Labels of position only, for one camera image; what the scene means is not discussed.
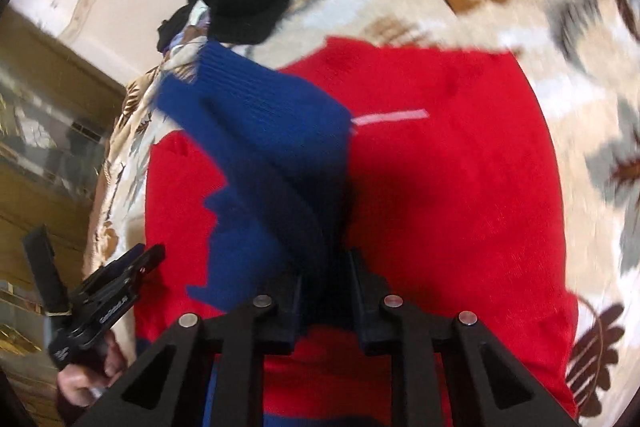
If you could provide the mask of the person's left hand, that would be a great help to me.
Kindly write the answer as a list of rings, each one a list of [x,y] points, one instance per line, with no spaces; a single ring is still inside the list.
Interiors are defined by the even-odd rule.
[[[128,367],[127,359],[122,353],[112,331],[103,336],[105,355],[100,369],[70,364],[58,373],[56,382],[62,397],[74,407],[90,407],[96,402],[93,389],[106,389],[122,376]]]

